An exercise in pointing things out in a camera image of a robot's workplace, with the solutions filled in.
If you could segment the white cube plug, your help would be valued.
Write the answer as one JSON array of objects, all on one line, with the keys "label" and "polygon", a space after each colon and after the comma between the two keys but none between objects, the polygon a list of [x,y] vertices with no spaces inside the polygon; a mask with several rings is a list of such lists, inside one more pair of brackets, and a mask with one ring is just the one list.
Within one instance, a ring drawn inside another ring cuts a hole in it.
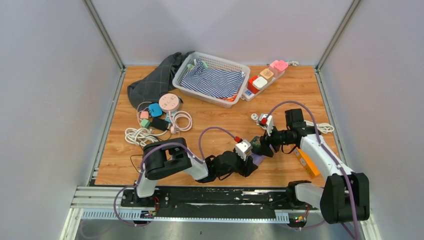
[{"label": "white cube plug", "polygon": [[267,80],[261,76],[258,76],[258,78],[253,82],[253,85],[259,90],[263,89],[267,84]]}]

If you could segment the purple power strip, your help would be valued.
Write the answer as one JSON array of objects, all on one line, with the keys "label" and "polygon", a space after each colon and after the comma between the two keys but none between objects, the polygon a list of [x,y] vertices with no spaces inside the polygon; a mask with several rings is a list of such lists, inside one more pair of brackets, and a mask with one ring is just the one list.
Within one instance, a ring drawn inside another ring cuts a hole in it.
[{"label": "purple power strip", "polygon": [[262,163],[262,161],[266,158],[266,156],[264,155],[258,155],[255,153],[252,153],[250,156],[252,157],[252,163],[256,166],[259,166]]}]

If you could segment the cyan power strip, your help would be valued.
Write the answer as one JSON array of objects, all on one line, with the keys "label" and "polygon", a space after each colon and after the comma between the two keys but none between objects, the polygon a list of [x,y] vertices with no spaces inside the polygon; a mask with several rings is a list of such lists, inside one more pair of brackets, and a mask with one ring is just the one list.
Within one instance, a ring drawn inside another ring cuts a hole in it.
[{"label": "cyan power strip", "polygon": [[172,124],[172,118],[173,118],[172,113],[169,113],[169,112],[168,112],[168,113],[166,113],[166,114],[165,114],[165,119],[164,119],[164,120],[168,122],[168,126],[167,126],[167,127],[168,127],[168,129],[170,129],[170,128],[171,128],[171,126],[173,125],[173,124]]}]

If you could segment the blue cube plug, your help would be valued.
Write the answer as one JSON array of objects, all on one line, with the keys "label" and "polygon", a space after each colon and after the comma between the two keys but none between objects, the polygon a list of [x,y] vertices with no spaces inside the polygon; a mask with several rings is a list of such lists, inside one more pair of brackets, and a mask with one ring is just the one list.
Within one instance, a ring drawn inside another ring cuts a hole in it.
[{"label": "blue cube plug", "polygon": [[163,110],[157,102],[150,104],[148,106],[148,111],[152,118],[159,118],[163,115]]}]

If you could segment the white long power strip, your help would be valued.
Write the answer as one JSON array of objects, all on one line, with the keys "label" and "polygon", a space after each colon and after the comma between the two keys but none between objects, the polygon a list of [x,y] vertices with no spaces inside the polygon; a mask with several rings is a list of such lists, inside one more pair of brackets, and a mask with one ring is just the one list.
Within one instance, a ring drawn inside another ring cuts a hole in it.
[{"label": "white long power strip", "polygon": [[283,76],[285,71],[275,73],[269,68],[263,69],[258,75],[253,76],[247,82],[244,92],[241,95],[241,99],[247,102],[257,97],[267,87],[274,83],[277,79]]}]

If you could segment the round pink power socket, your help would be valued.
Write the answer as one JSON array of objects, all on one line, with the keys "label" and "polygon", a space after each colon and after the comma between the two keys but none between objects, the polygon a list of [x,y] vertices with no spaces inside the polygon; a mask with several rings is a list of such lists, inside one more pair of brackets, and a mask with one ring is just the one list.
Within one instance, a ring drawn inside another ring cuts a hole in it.
[{"label": "round pink power socket", "polygon": [[173,113],[179,110],[181,100],[174,93],[166,93],[160,97],[158,104],[164,113]]}]

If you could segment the white plastic basket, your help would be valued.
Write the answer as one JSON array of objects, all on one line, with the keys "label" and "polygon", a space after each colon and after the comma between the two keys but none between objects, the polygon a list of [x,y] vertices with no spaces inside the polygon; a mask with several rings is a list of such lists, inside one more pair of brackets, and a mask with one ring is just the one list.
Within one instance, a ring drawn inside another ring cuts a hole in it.
[{"label": "white plastic basket", "polygon": [[185,95],[231,108],[246,89],[250,73],[244,64],[194,51],[183,61],[172,85]]}]

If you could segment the black charger adapter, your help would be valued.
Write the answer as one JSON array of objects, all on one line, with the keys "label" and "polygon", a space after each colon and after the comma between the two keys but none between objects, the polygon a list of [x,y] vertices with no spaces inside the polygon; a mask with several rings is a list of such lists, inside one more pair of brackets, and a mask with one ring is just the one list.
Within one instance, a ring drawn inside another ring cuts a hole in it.
[{"label": "black charger adapter", "polygon": [[170,122],[159,117],[154,117],[152,118],[151,126],[161,131],[167,131],[170,128]]}]

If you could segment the pink cube plug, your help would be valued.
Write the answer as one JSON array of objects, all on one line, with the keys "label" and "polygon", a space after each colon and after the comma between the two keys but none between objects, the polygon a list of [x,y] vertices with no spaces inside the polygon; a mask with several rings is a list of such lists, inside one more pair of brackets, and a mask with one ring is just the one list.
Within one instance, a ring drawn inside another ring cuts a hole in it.
[{"label": "pink cube plug", "polygon": [[275,78],[278,78],[285,73],[285,70],[288,68],[289,64],[283,60],[275,60],[269,66],[268,70],[273,73]]}]

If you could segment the blue striped cloth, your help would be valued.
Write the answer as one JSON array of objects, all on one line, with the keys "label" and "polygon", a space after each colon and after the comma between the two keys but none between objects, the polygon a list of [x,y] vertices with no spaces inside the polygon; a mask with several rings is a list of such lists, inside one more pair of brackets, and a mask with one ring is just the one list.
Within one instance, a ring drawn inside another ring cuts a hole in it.
[{"label": "blue striped cloth", "polygon": [[208,67],[205,61],[196,58],[193,64],[187,66],[180,85],[209,97],[234,102],[245,75],[242,71]]}]

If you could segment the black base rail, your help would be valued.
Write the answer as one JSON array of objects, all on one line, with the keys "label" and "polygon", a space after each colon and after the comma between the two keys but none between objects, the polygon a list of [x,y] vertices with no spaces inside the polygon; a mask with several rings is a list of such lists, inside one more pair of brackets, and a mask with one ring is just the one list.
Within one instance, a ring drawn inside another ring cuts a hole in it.
[{"label": "black base rail", "polygon": [[233,220],[267,220],[274,219],[277,210],[306,210],[303,203],[289,202],[284,187],[158,186],[144,198],[126,189],[117,205],[158,210],[158,218]]}]

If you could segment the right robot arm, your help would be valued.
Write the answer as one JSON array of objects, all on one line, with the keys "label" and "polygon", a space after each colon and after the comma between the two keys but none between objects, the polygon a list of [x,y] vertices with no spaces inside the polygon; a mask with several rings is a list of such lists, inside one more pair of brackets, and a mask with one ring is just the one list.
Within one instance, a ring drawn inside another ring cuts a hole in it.
[{"label": "right robot arm", "polygon": [[369,179],[345,165],[329,148],[321,133],[307,125],[300,108],[285,112],[286,129],[278,130],[269,114],[261,114],[257,125],[265,132],[255,154],[272,157],[283,146],[295,145],[314,163],[325,179],[324,187],[307,180],[292,181],[285,195],[286,204],[298,209],[304,203],[319,209],[329,224],[366,221],[370,217]]}]

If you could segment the small pink plug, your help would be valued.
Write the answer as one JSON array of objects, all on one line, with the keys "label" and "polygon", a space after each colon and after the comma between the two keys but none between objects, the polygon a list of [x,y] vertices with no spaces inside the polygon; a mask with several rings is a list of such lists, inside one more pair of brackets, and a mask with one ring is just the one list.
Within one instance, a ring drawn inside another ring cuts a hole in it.
[{"label": "small pink plug", "polygon": [[139,113],[139,118],[140,118],[141,120],[149,119],[149,117],[150,117],[150,113],[149,113],[148,111],[141,111],[141,112]]}]

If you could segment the red cube plug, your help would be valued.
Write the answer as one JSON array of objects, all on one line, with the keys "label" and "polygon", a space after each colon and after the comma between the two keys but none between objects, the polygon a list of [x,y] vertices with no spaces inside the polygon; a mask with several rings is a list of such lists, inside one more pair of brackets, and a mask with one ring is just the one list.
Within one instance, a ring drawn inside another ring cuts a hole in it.
[{"label": "red cube plug", "polygon": [[259,89],[257,89],[254,85],[253,82],[258,78],[258,76],[254,76],[251,79],[249,79],[248,83],[247,83],[247,89],[253,93],[253,94],[257,94]]}]

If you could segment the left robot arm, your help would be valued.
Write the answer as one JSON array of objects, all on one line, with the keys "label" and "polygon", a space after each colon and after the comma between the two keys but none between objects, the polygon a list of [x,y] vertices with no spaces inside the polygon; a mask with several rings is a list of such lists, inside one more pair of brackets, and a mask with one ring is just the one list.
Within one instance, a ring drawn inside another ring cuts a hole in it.
[{"label": "left robot arm", "polygon": [[265,158],[251,153],[251,149],[251,144],[242,140],[232,151],[201,159],[191,152],[182,137],[147,144],[143,147],[133,198],[140,206],[149,206],[157,182],[180,172],[187,173],[198,183],[222,181],[233,173],[248,177]]}]

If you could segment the small green plug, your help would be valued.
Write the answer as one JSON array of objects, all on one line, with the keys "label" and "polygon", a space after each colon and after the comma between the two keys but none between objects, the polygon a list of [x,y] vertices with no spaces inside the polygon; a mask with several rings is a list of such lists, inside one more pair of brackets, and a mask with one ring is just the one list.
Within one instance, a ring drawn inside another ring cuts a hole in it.
[{"label": "small green plug", "polygon": [[142,120],[140,121],[140,126],[141,126],[142,128],[146,128],[146,129],[148,129],[148,128],[151,126],[151,121],[150,121],[150,120],[148,120],[148,119],[142,119]]}]

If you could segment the dark grey checked cloth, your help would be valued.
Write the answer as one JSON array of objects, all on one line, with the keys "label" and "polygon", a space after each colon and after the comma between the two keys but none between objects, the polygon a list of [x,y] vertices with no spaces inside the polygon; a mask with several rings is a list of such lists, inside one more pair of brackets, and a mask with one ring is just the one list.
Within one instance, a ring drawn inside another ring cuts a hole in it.
[{"label": "dark grey checked cloth", "polygon": [[150,74],[127,87],[130,104],[137,108],[143,102],[158,102],[160,97],[175,89],[173,79],[185,59],[192,54],[176,52],[167,56]]}]

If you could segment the beige cube plug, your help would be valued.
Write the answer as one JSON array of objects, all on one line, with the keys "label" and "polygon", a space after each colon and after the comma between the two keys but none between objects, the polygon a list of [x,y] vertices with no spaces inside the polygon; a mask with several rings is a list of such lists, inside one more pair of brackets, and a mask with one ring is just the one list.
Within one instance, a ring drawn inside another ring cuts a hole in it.
[{"label": "beige cube plug", "polygon": [[263,69],[259,73],[259,75],[261,77],[263,77],[267,82],[270,82],[273,79],[273,77],[274,77],[274,73],[269,68]]}]

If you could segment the dark green dragon cube plug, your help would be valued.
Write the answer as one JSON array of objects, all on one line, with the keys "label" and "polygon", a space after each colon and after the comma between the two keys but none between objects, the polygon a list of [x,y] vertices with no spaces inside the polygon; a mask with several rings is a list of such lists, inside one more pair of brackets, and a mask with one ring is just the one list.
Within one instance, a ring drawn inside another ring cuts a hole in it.
[{"label": "dark green dragon cube plug", "polygon": [[255,136],[251,141],[250,144],[252,146],[252,151],[260,149],[261,148],[261,137]]}]

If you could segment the orange power strip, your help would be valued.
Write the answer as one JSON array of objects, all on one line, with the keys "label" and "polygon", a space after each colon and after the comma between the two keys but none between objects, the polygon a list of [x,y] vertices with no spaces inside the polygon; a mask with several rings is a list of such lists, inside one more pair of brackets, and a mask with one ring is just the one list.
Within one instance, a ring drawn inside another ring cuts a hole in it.
[{"label": "orange power strip", "polygon": [[313,179],[321,175],[319,169],[316,167],[314,162],[300,148],[296,147],[293,152],[310,178]]}]

